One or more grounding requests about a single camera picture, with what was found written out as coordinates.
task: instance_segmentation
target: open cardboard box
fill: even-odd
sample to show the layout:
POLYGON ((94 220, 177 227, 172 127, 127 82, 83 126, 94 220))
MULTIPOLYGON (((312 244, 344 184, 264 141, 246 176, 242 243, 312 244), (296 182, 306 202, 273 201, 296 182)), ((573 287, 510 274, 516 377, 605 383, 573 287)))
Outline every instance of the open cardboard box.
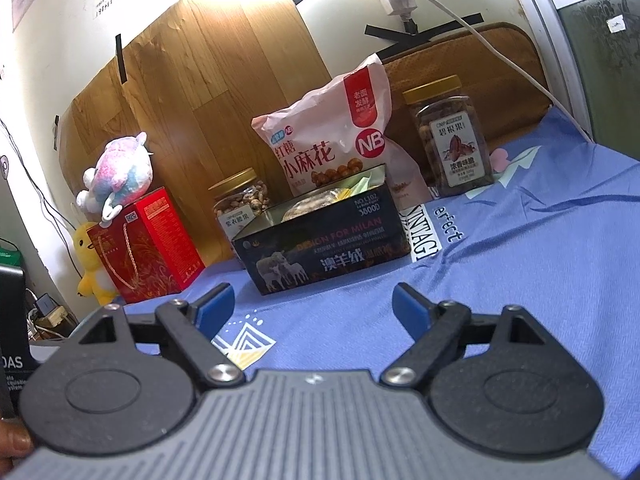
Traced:
POLYGON ((233 245, 261 294, 320 282, 410 251, 384 165, 267 209, 236 235, 233 245), (352 188, 365 177, 367 190, 282 221, 301 200, 352 188))

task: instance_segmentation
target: human hand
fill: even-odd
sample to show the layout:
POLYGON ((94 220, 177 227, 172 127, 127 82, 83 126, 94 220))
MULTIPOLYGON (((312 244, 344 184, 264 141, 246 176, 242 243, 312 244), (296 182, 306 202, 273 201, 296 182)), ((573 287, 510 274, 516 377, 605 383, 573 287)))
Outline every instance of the human hand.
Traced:
POLYGON ((0 478, 13 468, 12 458, 22 458, 33 450, 27 429, 21 422, 0 420, 0 478))

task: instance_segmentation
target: brown cushion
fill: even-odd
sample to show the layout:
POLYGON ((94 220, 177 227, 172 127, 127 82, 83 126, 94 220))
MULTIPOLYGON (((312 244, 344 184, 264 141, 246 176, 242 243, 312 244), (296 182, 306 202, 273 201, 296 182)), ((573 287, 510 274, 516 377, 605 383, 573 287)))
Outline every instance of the brown cushion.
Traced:
MULTIPOLYGON (((546 87, 536 48, 522 30, 508 23, 495 23, 478 31, 499 52, 546 87)), ((531 131, 551 104, 467 31, 390 58, 385 61, 385 68, 393 105, 385 135, 415 158, 430 184, 431 169, 402 92, 457 74, 474 103, 491 150, 531 131)))

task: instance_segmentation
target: pink and blue plush toy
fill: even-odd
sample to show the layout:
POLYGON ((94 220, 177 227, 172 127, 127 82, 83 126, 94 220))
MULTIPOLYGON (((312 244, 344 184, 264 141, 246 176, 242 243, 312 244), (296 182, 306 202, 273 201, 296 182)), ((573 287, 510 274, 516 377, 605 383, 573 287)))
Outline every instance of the pink and blue plush toy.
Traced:
POLYGON ((102 213, 102 227, 111 225, 124 206, 135 202, 151 186, 153 171, 145 143, 145 132, 112 140, 96 167, 84 172, 82 180, 87 189, 78 193, 76 204, 85 213, 102 213))

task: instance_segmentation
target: red gift box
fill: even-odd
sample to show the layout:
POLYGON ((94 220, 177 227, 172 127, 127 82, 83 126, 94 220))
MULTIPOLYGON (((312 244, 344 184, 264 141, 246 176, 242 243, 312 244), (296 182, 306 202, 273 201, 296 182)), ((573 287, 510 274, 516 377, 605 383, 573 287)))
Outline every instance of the red gift box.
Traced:
POLYGON ((127 303, 181 292, 204 269, 164 187, 87 234, 127 303))

